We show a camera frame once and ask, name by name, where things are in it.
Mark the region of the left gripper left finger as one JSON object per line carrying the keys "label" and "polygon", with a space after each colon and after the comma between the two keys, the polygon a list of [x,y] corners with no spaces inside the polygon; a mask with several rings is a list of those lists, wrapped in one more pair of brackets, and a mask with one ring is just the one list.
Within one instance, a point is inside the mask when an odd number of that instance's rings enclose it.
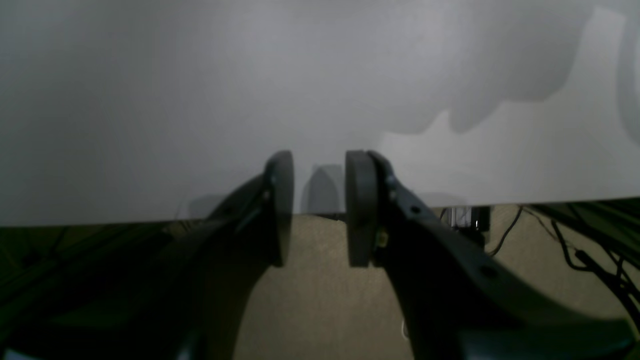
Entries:
{"label": "left gripper left finger", "polygon": [[181,236],[133,225],[55,251],[1,287],[1,358],[232,358],[254,286],[286,262],[294,187],[282,150]]}

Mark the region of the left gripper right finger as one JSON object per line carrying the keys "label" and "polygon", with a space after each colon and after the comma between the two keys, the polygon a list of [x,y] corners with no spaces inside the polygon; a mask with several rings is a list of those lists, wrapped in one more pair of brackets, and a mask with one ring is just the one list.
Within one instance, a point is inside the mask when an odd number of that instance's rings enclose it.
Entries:
{"label": "left gripper right finger", "polygon": [[441,223],[374,151],[345,154],[349,264],[384,269],[416,360],[623,360],[628,321],[544,296]]}

